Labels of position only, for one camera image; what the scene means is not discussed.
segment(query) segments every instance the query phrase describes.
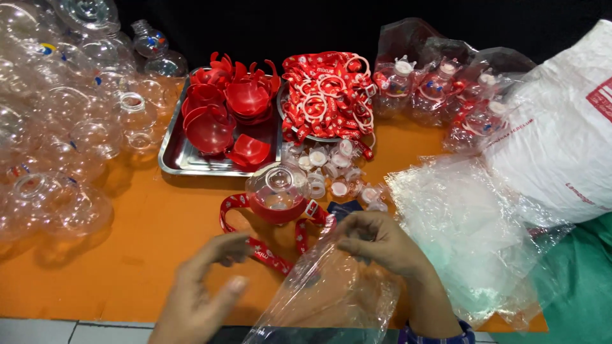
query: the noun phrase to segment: red lanyard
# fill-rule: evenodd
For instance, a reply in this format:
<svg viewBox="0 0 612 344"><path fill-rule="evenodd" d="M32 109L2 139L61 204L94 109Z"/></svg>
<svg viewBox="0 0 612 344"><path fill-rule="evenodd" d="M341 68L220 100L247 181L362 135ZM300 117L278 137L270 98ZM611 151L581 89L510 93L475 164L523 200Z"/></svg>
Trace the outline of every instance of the red lanyard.
<svg viewBox="0 0 612 344"><path fill-rule="evenodd" d="M225 214L233 208L249 208L248 198L246 193L231 195L221 203L221 212L219 213L219 224L226 233L237 232L237 230L229 225L225 220ZM312 219L299 219L296 222L296 249L298 254L302 254L308 250L308 238L306 234L306 221L312 221L315 224L324 224L327 217L327 212L319 207L315 200L310 200L304 214L312 217ZM274 255L265 243L253 237L247 239L247 243L255 249L254 257L268 265L272 269L281 272L283 275L288 275L293 265L282 257Z"/></svg>

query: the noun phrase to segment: plastic bag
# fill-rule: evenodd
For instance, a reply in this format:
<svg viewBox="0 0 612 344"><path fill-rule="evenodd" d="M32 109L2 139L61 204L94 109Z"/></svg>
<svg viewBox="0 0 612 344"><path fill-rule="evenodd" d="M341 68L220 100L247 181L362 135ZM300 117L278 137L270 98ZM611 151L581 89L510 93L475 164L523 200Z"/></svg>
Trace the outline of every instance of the plastic bag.
<svg viewBox="0 0 612 344"><path fill-rule="evenodd" d="M400 284L370 260L336 249L334 217L328 216L319 241L298 259L243 344L345 343L348 337L351 343L382 342ZM298 335L304 327L313 328L309 338Z"/></svg>
<svg viewBox="0 0 612 344"><path fill-rule="evenodd" d="M573 225L509 190L476 158L424 162L385 180L402 228L436 268L455 314L478 327L497 312L528 328L540 309L526 277ZM529 223L525 213L539 217Z"/></svg>
<svg viewBox="0 0 612 344"><path fill-rule="evenodd" d="M529 72L506 130L483 148L508 185L583 222L612 211L612 23Z"/></svg>

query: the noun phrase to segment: sleeve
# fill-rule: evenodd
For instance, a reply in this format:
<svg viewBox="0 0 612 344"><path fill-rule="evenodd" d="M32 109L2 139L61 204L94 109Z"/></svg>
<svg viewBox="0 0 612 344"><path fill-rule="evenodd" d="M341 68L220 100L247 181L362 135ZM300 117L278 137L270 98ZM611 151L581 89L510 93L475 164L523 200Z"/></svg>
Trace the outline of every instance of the sleeve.
<svg viewBox="0 0 612 344"><path fill-rule="evenodd" d="M404 329L400 331L398 344L474 344L476 336L472 326L461 319L458 319L458 321L463 333L456 337L445 339L431 339L418 336L412 331L410 325L406 323Z"/></svg>

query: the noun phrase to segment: orange tablecloth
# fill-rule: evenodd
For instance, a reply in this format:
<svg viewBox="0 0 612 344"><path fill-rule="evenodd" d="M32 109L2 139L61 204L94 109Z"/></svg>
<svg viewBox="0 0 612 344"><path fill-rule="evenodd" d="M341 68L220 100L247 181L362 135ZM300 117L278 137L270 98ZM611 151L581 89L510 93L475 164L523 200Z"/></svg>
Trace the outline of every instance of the orange tablecloth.
<svg viewBox="0 0 612 344"><path fill-rule="evenodd" d="M388 172L418 164L420 155L439 154L443 134L401 119L379 121L376 136L375 159L364 164L364 179L372 184L382 182ZM156 157L145 162L118 157L99 183L113 198L110 228L78 242L53 242L38 235L0 247L0 316L155 321L174 269L210 237L222 233L220 203L244 191L244 182L245 178L170 176L157 167ZM248 216L249 225L240 213L233 213L233 217L228 214L230 223L242 230L252 227L273 252L297 259L292 225L274 227ZM214 292L236 274L248 276L250 288L225 323L251 326L283 276L248 260L231 269L214 267L206 283ZM407 319L403 300L392 327L402 327ZM495 316L480 331L512 328ZM547 331L542 314L531 321L530 331Z"/></svg>

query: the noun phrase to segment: clear plastic bag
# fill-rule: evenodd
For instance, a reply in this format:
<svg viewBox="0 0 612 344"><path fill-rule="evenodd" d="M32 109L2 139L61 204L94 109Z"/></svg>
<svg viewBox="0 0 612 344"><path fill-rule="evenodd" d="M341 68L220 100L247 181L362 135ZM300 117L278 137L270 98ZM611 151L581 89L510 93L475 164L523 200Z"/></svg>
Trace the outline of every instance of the clear plastic bag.
<svg viewBox="0 0 612 344"><path fill-rule="evenodd" d="M319 241L298 259L243 344L382 342L399 281L336 249L335 216L328 216ZM300 331L305 327L311 331Z"/></svg>
<svg viewBox="0 0 612 344"><path fill-rule="evenodd" d="M557 295L536 295L528 275L574 226L509 190L476 158L423 160L386 177L402 228L436 268L457 316L478 328L498 313L527 329L538 296L546 306Z"/></svg>

